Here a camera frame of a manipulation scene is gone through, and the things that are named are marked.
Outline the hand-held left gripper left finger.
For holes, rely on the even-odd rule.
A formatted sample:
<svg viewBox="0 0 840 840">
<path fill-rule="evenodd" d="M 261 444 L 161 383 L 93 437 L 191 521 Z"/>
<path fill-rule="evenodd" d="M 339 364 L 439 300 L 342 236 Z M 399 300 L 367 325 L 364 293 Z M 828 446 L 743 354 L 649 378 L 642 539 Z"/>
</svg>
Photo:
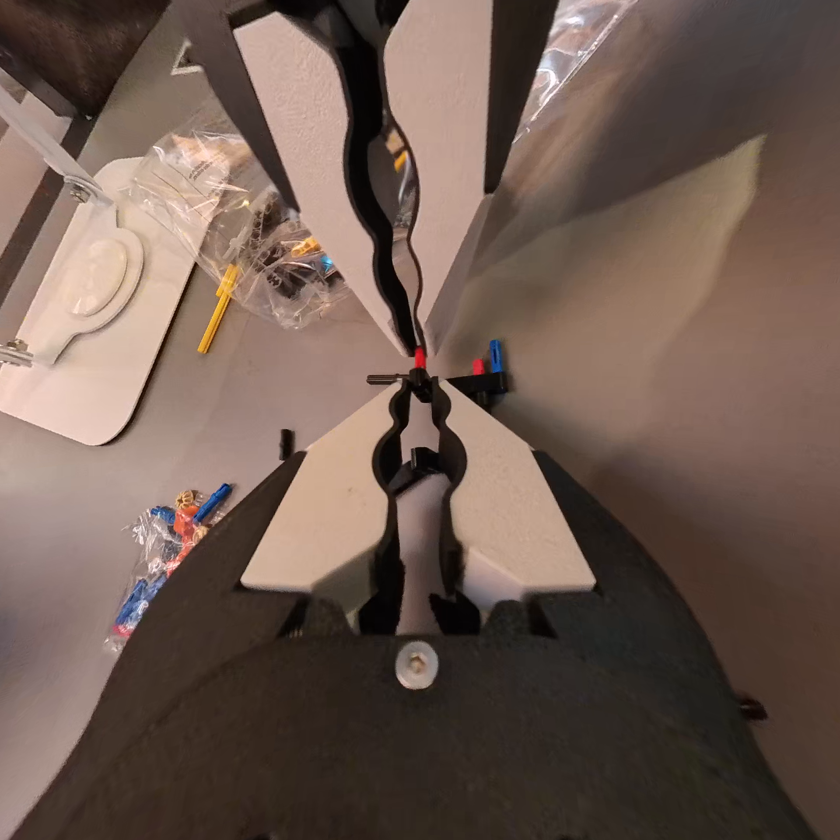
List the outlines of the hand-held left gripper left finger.
<svg viewBox="0 0 840 840">
<path fill-rule="evenodd" d="M 244 587 L 335 602 L 364 634 L 395 633 L 405 566 L 392 481 L 411 400 L 409 384 L 389 385 L 307 449 Z"/>
</svg>

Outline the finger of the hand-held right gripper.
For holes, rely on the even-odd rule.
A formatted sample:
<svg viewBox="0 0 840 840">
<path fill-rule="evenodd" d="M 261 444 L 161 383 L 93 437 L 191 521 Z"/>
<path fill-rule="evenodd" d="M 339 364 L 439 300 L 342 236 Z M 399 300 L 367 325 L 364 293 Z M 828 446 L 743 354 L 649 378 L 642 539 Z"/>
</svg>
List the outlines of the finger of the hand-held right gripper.
<svg viewBox="0 0 840 840">
<path fill-rule="evenodd" d="M 381 62 L 354 2 L 265 2 L 232 26 L 248 80 L 303 223 L 386 338 L 417 338 L 393 262 L 392 157 Z"/>
<path fill-rule="evenodd" d="M 418 195 L 411 247 L 416 324 L 436 354 L 455 320 L 490 209 L 487 124 L 493 3 L 411 1 L 384 48 L 388 99 Z"/>
</svg>

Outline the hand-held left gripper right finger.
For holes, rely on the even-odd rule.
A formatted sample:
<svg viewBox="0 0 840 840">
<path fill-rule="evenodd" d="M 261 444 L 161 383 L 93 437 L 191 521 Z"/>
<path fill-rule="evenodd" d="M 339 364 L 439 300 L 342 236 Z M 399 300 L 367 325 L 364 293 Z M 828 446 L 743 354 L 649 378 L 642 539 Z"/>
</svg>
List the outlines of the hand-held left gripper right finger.
<svg viewBox="0 0 840 840">
<path fill-rule="evenodd" d="M 538 453 L 448 381 L 433 381 L 438 467 L 448 480 L 429 596 L 446 635 L 473 635 L 503 602 L 593 592 L 595 575 Z"/>
</svg>

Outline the clear bag of lego parts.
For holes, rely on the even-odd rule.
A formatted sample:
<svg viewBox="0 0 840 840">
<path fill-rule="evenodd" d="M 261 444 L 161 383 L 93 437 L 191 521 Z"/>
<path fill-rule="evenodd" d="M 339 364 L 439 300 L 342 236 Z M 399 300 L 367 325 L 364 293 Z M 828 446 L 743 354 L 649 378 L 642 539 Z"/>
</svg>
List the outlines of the clear bag of lego parts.
<svg viewBox="0 0 840 840">
<path fill-rule="evenodd" d="M 188 122 L 143 157 L 125 192 L 239 306 L 303 329 L 350 288 L 226 121 Z"/>
</svg>

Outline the small bag of colourful lego pieces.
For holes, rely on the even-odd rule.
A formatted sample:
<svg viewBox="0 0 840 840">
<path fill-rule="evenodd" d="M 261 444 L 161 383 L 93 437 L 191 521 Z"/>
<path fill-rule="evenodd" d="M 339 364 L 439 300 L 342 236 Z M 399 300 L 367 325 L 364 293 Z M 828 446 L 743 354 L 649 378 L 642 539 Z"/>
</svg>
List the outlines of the small bag of colourful lego pieces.
<svg viewBox="0 0 840 840">
<path fill-rule="evenodd" d="M 110 622 L 103 643 L 106 651 L 113 655 L 123 651 L 163 585 L 224 517 L 233 490 L 228 483 L 209 494 L 184 490 L 171 505 L 140 514 L 130 528 L 140 554 Z"/>
</svg>

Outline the yellow lego axle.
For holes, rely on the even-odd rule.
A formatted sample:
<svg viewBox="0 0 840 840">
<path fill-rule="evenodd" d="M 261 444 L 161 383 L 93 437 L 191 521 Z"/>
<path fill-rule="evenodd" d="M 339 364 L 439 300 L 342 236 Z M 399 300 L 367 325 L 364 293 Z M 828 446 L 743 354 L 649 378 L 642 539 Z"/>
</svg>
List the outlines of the yellow lego axle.
<svg viewBox="0 0 840 840">
<path fill-rule="evenodd" d="M 212 346 L 226 310 L 233 299 L 233 292 L 238 283 L 238 276 L 238 266 L 233 263 L 229 264 L 216 291 L 217 303 L 215 310 L 197 346 L 197 352 L 201 355 L 206 355 Z"/>
</svg>

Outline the large clear plastic bag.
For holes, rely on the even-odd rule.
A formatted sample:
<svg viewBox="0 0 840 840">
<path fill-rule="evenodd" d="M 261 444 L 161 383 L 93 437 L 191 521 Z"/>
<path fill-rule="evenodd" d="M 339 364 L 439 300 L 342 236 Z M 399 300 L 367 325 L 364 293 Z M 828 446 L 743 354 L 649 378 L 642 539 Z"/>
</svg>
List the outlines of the large clear plastic bag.
<svg viewBox="0 0 840 840">
<path fill-rule="evenodd" d="M 535 71 L 514 143 L 547 128 L 566 88 L 637 5 L 636 1 L 560 1 Z"/>
</svg>

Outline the clear stand pole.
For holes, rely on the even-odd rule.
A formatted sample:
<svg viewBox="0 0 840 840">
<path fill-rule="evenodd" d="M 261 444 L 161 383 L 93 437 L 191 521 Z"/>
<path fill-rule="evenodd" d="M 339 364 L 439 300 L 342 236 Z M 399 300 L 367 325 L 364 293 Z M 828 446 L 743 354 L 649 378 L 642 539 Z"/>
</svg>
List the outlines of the clear stand pole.
<svg viewBox="0 0 840 840">
<path fill-rule="evenodd" d="M 113 200 L 94 178 L 5 89 L 1 89 L 1 116 L 7 126 L 22 137 L 51 170 L 62 177 L 71 191 L 80 196 L 82 203 L 91 201 L 101 207 L 113 205 Z"/>
</svg>

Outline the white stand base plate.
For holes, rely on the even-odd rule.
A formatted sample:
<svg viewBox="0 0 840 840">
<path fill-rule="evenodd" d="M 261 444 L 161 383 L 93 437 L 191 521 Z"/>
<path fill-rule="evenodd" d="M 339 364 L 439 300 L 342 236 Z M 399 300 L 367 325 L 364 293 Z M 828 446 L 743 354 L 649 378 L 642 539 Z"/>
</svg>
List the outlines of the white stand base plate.
<svg viewBox="0 0 840 840">
<path fill-rule="evenodd" d="M 132 418 L 193 271 L 176 237 L 123 191 L 141 162 L 117 159 L 96 174 L 112 205 L 77 207 L 17 331 L 33 363 L 2 365 L 3 413 L 88 446 Z M 98 311 L 71 313 L 68 269 L 102 240 L 124 249 L 121 284 Z"/>
</svg>

